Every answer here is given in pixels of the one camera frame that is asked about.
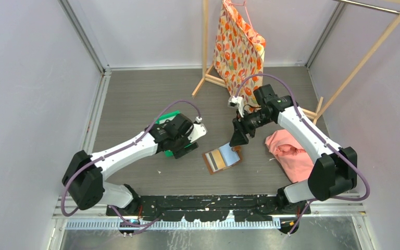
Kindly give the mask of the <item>green plastic bin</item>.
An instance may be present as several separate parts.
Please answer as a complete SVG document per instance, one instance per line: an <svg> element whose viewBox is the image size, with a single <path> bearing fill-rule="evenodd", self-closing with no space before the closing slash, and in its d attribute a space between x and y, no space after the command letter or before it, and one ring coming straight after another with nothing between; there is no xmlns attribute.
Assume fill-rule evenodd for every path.
<svg viewBox="0 0 400 250"><path fill-rule="evenodd" d="M163 115L155 122L150 135L157 144L157 152L165 152L165 143L176 136L187 135L193 129L193 121L179 111Z"/></svg>

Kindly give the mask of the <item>gold credit card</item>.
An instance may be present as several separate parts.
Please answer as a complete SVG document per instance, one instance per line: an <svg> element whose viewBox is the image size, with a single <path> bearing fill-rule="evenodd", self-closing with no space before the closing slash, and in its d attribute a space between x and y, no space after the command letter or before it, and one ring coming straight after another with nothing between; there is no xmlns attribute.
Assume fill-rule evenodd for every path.
<svg viewBox="0 0 400 250"><path fill-rule="evenodd" d="M226 163L222 157L219 149L215 149L207 154L209 157L209 164L213 172L219 171L226 167Z"/></svg>

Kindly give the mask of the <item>brown leather card holder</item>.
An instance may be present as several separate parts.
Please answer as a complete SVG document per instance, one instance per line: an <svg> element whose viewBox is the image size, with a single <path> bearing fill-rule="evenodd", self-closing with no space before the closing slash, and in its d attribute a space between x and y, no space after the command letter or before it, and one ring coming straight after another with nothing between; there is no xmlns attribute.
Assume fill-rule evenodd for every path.
<svg viewBox="0 0 400 250"><path fill-rule="evenodd" d="M215 174L239 164L243 160L241 147L225 144L202 155L210 174Z"/></svg>

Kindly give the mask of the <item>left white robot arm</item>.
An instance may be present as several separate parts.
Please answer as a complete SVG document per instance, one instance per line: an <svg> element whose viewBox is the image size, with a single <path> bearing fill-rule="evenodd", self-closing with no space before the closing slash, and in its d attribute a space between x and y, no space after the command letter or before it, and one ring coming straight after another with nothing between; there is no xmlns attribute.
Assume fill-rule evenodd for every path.
<svg viewBox="0 0 400 250"><path fill-rule="evenodd" d="M140 198L128 184L116 185L107 179L122 168L145 157L170 151L178 159L198 147L197 140L207 129L199 117L191 121L183 114L155 123L132 139L101 152L74 154L62 183L78 210L97 204L115 206L125 215L134 215Z"/></svg>

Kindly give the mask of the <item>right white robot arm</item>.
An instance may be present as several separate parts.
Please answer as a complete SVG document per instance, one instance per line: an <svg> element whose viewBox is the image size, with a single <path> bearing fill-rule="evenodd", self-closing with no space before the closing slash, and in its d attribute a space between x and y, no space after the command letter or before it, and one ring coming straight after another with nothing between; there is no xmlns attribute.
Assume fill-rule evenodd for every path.
<svg viewBox="0 0 400 250"><path fill-rule="evenodd" d="M356 187L357 154L351 147L329 145L330 139L294 106L291 96L279 97L270 85L256 89L254 94L260 108L251 114L244 110L242 97L228 100L228 105L237 109L230 146L248 144L257 128L274 122L297 140L313 163L308 178L278 189L276 205L280 212L289 214L299 202L325 201Z"/></svg>

